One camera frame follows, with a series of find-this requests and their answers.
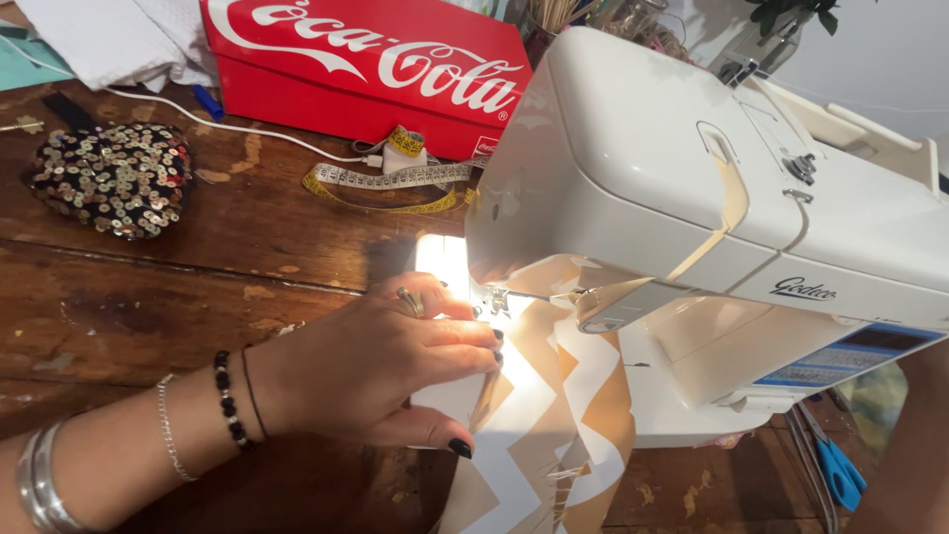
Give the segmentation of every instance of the coca-cola box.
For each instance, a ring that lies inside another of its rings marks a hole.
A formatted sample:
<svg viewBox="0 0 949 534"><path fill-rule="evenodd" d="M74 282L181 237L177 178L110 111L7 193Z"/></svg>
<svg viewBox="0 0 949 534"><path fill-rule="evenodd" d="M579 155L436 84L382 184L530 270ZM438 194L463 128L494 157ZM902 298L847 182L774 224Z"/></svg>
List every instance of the coca-cola box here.
<svg viewBox="0 0 949 534"><path fill-rule="evenodd" d="M228 113L451 160L490 155L530 80L517 28L441 0L201 0Z"/></svg>

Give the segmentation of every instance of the fingernail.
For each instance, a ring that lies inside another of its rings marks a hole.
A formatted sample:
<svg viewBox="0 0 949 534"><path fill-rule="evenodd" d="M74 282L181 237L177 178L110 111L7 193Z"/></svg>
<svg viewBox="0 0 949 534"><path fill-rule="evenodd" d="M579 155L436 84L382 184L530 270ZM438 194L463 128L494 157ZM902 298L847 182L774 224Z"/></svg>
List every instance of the fingernail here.
<svg viewBox="0 0 949 534"><path fill-rule="evenodd" d="M448 442L448 448L457 452L458 456L472 459L472 447L458 438L452 438L452 441Z"/></svg>

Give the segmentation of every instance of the wooden table surface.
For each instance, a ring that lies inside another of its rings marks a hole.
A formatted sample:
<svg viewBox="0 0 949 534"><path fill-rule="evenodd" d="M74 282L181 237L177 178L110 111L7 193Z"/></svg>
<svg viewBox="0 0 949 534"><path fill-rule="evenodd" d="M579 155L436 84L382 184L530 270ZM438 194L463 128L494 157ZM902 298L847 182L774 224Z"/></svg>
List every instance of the wooden table surface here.
<svg viewBox="0 0 949 534"><path fill-rule="evenodd" d="M56 90L103 125L178 126L194 168L213 182L198 181L175 227L128 243L53 215L30 195L21 175L44 134L0 134L0 439L325 314L399 273L419 236L462 235L461 201L449 211L398 215L320 200L300 183L325 161L312 152L211 129L168 105L94 94L74 81L0 93L0 124L31 115L47 131L65 127L39 100ZM162 96L200 109L186 87ZM348 154L343 140L237 117L225 122ZM338 193L378 206L438 196ZM826 397L811 409L870 479L872 459L849 415ZM444 506L455 461L444 451L278 439L147 507L120 531L425 534ZM603 532L816 534L819 510L778 415L731 450L634 451ZM847 512L838 507L838 514Z"/></svg>

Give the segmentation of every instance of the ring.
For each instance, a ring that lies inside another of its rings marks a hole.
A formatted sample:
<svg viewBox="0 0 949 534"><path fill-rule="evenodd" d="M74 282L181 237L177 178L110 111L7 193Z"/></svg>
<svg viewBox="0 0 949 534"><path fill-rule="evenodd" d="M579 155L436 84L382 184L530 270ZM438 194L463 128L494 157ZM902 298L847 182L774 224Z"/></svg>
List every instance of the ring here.
<svg viewBox="0 0 949 534"><path fill-rule="evenodd" d="M421 293L418 291L409 293L404 287L400 287L396 290L396 295L408 302L409 306L412 306L412 311L415 312L416 319L425 317L425 307L421 303Z"/></svg>

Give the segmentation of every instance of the white sewing machine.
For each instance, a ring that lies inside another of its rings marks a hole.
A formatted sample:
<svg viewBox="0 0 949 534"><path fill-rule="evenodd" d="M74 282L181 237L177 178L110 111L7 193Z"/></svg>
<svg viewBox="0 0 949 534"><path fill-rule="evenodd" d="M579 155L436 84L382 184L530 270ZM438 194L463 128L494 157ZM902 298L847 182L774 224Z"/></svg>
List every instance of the white sewing machine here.
<svg viewBox="0 0 949 534"><path fill-rule="evenodd" d="M947 335L936 169L930 140L571 29L514 112L466 238L425 236L414 268L470 287L485 316L569 294L552 301L580 331L618 330L637 447L693 446ZM413 402L463 420L479 388Z"/></svg>

